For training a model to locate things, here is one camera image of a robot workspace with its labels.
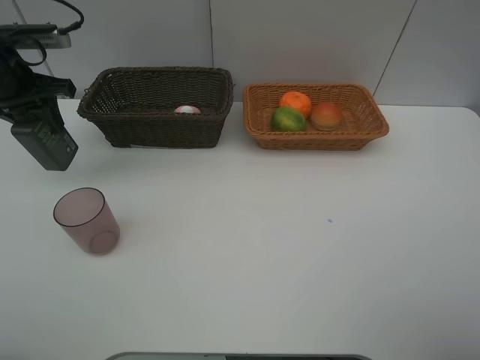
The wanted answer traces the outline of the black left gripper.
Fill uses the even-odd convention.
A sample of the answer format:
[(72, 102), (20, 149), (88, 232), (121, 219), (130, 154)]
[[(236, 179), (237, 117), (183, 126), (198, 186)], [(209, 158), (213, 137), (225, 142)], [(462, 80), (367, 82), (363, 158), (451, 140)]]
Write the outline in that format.
[(0, 119), (14, 124), (15, 119), (7, 108), (36, 103), (40, 124), (35, 132), (63, 134), (66, 128), (57, 97), (73, 98), (76, 92), (70, 79), (35, 73), (13, 47), (1, 46)]

